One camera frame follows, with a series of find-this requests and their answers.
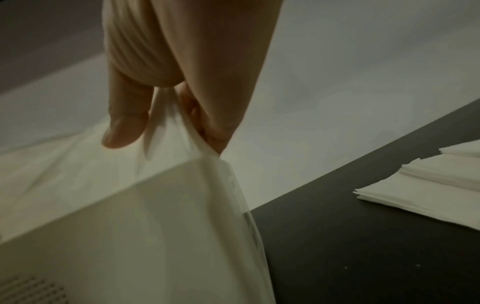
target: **finger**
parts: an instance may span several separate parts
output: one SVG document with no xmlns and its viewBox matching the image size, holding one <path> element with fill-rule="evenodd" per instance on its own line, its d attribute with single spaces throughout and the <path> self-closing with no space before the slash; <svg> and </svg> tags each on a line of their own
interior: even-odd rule
<svg viewBox="0 0 480 304">
<path fill-rule="evenodd" d="M 154 88 L 125 76 L 109 64 L 108 90 L 110 126 L 102 144 L 107 148 L 121 148 L 137 140 L 144 132 Z"/>
</svg>

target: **black table surface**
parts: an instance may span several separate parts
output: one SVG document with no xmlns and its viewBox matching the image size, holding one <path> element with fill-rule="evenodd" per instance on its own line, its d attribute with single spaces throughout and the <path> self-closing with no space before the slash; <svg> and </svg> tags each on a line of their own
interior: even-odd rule
<svg viewBox="0 0 480 304">
<path fill-rule="evenodd" d="M 480 303 L 480 231 L 352 193 L 477 139 L 480 100 L 253 210 L 278 304 Z"/>
</svg>

